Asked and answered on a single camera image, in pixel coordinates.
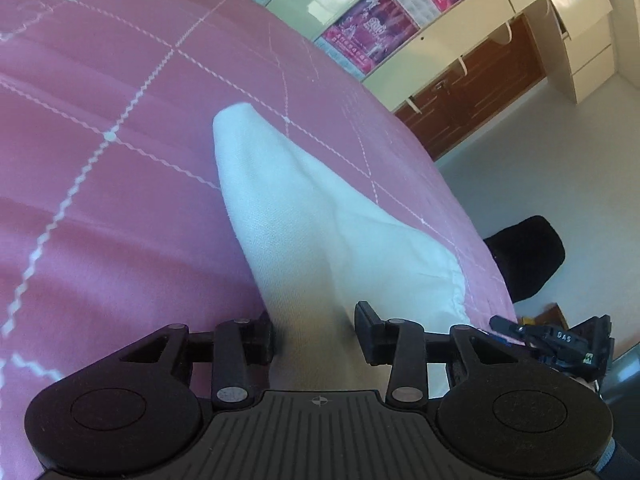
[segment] bed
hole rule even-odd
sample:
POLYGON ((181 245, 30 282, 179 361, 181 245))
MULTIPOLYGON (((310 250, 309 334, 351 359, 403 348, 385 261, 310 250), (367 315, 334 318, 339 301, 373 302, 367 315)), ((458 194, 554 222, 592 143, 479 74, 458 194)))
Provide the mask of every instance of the bed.
POLYGON ((212 118, 249 102, 399 221, 452 251, 471 322, 504 281, 413 134, 250 0, 0 0, 0 479, 53 381, 172 322, 264 308, 220 195, 212 118))

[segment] brown door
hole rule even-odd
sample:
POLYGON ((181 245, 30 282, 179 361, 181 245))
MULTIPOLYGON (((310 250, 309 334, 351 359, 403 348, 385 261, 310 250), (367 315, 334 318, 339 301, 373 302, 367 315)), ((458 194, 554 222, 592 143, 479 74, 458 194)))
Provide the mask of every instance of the brown door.
POLYGON ((465 56, 468 74, 448 71, 412 97, 396 116, 436 160, 505 109, 545 76, 526 19, 511 23, 506 45, 487 40, 465 56))

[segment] white cloth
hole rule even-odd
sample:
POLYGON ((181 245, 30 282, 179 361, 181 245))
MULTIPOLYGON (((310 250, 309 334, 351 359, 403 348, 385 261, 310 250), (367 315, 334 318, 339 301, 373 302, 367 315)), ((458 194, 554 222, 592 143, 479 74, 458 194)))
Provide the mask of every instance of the white cloth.
MULTIPOLYGON (((468 324, 453 254, 399 222, 271 126, 249 104, 213 123, 220 187, 234 231, 276 327, 271 386, 386 391, 389 368, 364 361, 353 309, 428 332, 468 324)), ((447 391, 430 367, 430 396, 447 391)))

